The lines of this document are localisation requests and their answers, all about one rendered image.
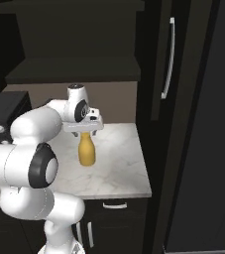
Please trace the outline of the yellow bottle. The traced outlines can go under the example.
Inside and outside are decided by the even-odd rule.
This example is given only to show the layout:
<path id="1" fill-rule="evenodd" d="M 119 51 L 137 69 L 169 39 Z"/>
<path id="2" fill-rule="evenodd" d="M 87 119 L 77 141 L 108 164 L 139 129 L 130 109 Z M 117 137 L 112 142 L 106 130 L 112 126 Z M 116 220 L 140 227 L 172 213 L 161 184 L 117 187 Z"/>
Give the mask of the yellow bottle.
<path id="1" fill-rule="evenodd" d="M 89 167 L 95 163 L 95 147 L 89 132 L 80 134 L 78 144 L 78 159 L 82 166 Z"/>

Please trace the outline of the black drawer front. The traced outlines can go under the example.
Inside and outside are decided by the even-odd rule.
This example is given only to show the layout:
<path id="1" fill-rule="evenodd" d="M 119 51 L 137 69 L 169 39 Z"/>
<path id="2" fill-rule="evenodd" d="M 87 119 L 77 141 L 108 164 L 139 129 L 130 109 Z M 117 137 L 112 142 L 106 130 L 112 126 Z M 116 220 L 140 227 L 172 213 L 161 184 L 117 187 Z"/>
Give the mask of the black drawer front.
<path id="1" fill-rule="evenodd" d="M 89 199 L 85 202 L 86 218 L 95 215 L 142 217 L 146 215 L 146 198 Z"/>

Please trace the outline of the black upper cupboard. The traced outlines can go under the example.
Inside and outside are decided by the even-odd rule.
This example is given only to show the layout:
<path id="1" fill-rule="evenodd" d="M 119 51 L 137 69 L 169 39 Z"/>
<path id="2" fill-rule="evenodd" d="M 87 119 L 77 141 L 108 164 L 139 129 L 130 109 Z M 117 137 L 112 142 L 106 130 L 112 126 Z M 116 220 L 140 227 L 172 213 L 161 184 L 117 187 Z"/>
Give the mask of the black upper cupboard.
<path id="1" fill-rule="evenodd" d="M 9 84 L 137 81 L 136 16 L 143 0 L 10 0 L 24 59 Z"/>

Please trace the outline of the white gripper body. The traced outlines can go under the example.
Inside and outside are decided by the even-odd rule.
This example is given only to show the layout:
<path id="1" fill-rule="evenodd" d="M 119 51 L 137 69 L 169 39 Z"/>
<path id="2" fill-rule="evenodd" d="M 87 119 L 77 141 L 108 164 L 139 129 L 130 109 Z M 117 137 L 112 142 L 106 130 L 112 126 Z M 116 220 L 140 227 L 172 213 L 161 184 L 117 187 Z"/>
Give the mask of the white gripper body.
<path id="1" fill-rule="evenodd" d="M 82 120 L 79 123 L 66 123 L 64 122 L 63 130 L 65 132 L 92 132 L 102 130 L 104 128 L 102 116 L 96 120 Z"/>

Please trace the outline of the black hob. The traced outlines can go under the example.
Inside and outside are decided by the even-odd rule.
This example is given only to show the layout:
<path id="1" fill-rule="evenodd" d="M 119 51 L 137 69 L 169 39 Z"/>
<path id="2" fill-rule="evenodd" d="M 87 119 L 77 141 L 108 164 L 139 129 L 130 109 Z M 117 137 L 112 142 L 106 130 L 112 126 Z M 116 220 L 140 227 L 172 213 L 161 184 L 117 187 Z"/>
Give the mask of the black hob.
<path id="1" fill-rule="evenodd" d="M 0 125 L 5 128 L 5 132 L 0 133 L 0 145 L 10 146 L 13 143 L 10 134 L 13 121 L 31 109 L 31 100 L 27 91 L 0 93 Z"/>

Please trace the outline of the black cupboard door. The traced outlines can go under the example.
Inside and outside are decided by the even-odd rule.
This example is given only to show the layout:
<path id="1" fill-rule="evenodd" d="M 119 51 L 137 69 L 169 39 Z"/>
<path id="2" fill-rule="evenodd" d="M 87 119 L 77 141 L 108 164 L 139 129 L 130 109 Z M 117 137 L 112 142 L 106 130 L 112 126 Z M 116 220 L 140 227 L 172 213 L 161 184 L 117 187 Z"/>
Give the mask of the black cupboard door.
<path id="1" fill-rule="evenodd" d="M 87 222 L 92 222 L 94 247 L 90 248 Z M 86 222 L 87 254 L 142 254 L 145 219 L 93 218 Z"/>

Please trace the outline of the black fridge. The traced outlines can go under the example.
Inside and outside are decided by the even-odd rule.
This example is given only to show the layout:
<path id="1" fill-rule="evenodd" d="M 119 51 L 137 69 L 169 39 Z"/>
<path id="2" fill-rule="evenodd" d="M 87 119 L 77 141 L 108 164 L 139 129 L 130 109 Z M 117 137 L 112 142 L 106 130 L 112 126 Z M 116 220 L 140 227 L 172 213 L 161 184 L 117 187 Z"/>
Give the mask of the black fridge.
<path id="1" fill-rule="evenodd" d="M 225 254 L 225 0 L 145 0 L 137 124 L 152 196 L 143 254 Z M 164 90 L 175 18 L 175 55 Z"/>

